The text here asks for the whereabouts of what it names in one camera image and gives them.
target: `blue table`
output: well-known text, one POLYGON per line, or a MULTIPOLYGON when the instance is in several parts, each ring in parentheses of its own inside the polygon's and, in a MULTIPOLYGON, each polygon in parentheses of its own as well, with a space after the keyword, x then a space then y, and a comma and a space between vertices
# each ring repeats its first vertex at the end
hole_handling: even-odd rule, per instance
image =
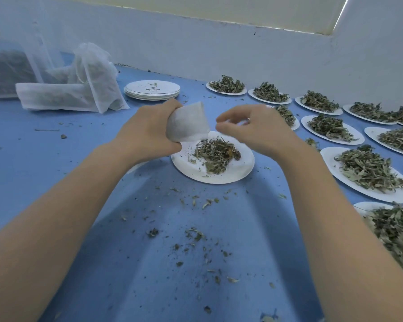
MULTIPOLYGON (((235 105, 255 103, 248 95, 226 97, 210 92, 201 81, 119 70, 121 88, 144 79, 178 83, 181 94, 177 99, 188 104, 203 101, 212 129, 220 113, 235 105)), ((131 109, 109 110, 103 115, 28 112, 19 101, 0 101, 0 228, 96 146, 111 140, 141 105, 151 104, 126 100, 131 109), (60 139, 61 134, 67 139, 60 139)), ((295 102, 289 108, 299 119, 314 114, 295 102)), ((347 113, 340 118, 361 132, 373 125, 347 113)), ((302 126, 296 133, 302 139, 319 141, 321 148, 337 146, 302 126)), ((403 155, 369 138, 366 143, 391 157, 392 165, 403 173, 403 155)), ((193 181, 168 157, 124 176, 40 321, 57 317, 57 321, 71 322, 248 322, 259 321, 264 314, 281 321, 316 322, 322 318, 284 174, 271 159, 259 154, 255 158, 251 174, 228 185, 193 181), (193 207, 195 195, 200 198, 193 207), (220 202, 202 210, 205 199, 215 197, 220 202), (207 238, 195 242, 195 247, 185 232, 193 226, 207 238), (150 239, 146 231, 153 227, 160 234, 150 239), (181 247, 175 250, 175 244, 181 247), (183 262, 181 267, 177 267, 178 261, 183 262), (215 283, 215 276, 220 277, 220 284, 215 283), (227 276, 239 282, 230 283, 227 276), (211 314, 204 311, 205 306, 211 308, 211 314)), ((343 184, 341 188, 352 203, 372 200, 343 184)))

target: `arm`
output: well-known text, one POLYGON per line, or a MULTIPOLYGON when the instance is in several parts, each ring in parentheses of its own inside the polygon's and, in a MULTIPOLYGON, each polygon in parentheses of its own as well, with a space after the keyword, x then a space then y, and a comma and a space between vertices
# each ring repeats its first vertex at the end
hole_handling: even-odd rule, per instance
POLYGON ((120 178, 139 162, 181 149, 169 141, 176 100, 144 106, 116 138, 0 231, 0 321, 37 321, 120 178))
POLYGON ((403 321, 403 270, 365 226, 318 152, 264 105, 232 108, 217 121, 218 131, 283 169, 327 322, 403 321), (250 124, 237 125, 248 118, 250 124))

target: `wall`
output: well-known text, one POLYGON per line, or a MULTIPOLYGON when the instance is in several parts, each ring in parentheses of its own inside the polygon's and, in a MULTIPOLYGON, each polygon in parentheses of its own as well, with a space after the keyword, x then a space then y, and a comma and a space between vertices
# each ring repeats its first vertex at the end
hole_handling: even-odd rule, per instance
POLYGON ((331 34, 345 0, 75 0, 192 18, 331 34))
POLYGON ((47 0, 64 51, 80 41, 117 63, 248 87, 271 81, 296 97, 308 89, 341 103, 403 105, 403 0, 350 0, 331 36, 47 0))

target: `hand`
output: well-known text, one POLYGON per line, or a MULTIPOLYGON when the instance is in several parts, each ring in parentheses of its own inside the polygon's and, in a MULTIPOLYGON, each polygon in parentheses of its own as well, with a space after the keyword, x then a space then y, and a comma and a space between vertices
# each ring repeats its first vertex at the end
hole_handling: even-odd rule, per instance
POLYGON ((182 104, 176 99, 163 104, 142 106, 123 125, 111 142, 118 151, 123 151, 132 164, 150 161, 181 151, 179 142, 166 137, 167 120, 182 104))
POLYGON ((231 108, 218 116, 216 128, 217 131, 236 138, 252 150, 274 160, 291 147, 303 142, 276 109, 260 104, 231 108))

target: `person's right hand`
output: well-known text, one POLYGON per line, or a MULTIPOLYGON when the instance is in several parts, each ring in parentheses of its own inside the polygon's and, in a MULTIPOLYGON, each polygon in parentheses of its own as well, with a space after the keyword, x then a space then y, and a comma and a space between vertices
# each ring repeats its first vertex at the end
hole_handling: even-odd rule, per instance
POLYGON ((229 109, 217 117, 216 128, 274 160, 304 143, 276 109, 260 104, 229 109))

